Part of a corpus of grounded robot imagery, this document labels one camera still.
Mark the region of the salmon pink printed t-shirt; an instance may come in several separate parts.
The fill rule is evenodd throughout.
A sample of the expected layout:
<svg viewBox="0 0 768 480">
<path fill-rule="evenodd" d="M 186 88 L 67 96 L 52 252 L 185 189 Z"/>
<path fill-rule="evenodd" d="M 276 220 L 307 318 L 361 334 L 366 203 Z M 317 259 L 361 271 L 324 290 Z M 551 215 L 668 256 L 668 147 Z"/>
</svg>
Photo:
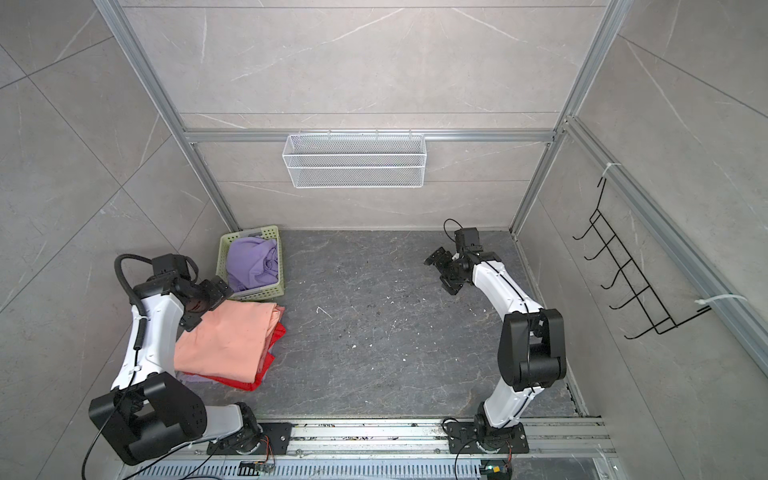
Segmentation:
<svg viewBox="0 0 768 480">
<path fill-rule="evenodd" d="M 177 340 L 178 372 L 250 383 L 285 308 L 276 303 L 227 300 L 203 315 L 200 324 Z"/>
</svg>

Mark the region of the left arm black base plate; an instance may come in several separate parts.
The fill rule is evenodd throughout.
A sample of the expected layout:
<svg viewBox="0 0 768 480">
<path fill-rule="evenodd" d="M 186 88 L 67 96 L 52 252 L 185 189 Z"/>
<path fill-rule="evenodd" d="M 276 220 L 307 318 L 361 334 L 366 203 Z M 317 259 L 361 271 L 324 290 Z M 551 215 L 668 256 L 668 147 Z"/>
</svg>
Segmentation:
<svg viewBox="0 0 768 480">
<path fill-rule="evenodd" d="M 285 455 L 292 432 L 291 423 L 261 423 L 255 430 L 244 427 L 217 442 L 210 442 L 207 455 Z"/>
</svg>

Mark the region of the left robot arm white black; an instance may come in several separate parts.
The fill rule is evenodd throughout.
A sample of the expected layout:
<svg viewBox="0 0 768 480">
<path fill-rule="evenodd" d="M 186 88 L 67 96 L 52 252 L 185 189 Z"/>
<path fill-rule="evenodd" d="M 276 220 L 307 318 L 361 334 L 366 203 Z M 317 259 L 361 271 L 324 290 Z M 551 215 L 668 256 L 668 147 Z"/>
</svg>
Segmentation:
<svg viewBox="0 0 768 480">
<path fill-rule="evenodd" d="M 177 379 L 173 366 L 178 331 L 191 332 L 231 296 L 228 285 L 217 276 L 200 279 L 195 262 L 180 254 L 121 254 L 114 271 L 128 297 L 132 325 L 110 391 L 89 406 L 99 437 L 128 466 L 198 442 L 208 443 L 210 455 L 260 448 L 264 433 L 248 406 L 205 405 Z"/>
</svg>

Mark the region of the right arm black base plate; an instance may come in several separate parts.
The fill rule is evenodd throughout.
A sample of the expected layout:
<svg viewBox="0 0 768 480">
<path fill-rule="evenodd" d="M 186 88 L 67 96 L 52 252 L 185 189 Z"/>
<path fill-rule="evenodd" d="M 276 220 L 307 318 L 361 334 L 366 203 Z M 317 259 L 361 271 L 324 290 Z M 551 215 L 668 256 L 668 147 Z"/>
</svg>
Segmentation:
<svg viewBox="0 0 768 480">
<path fill-rule="evenodd" d="M 491 428 L 473 422 L 448 421 L 442 429 L 451 454 L 528 454 L 530 447 L 524 425 Z"/>
</svg>

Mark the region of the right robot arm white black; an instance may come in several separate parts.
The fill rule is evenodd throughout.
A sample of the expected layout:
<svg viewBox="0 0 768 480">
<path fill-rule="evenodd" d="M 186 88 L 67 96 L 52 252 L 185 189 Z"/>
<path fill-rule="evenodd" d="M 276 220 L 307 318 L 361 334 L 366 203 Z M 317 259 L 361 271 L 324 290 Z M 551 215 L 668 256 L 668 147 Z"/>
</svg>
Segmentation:
<svg viewBox="0 0 768 480">
<path fill-rule="evenodd" d="M 521 418 L 535 398 L 567 373 L 564 319 L 546 309 L 513 280 L 501 258 L 486 251 L 479 231 L 460 226 L 448 236 L 453 252 L 440 247 L 424 264 L 435 267 L 451 295 L 472 285 L 498 313 L 502 328 L 497 349 L 500 380 L 474 418 L 473 440 L 484 451 L 516 450 Z"/>
</svg>

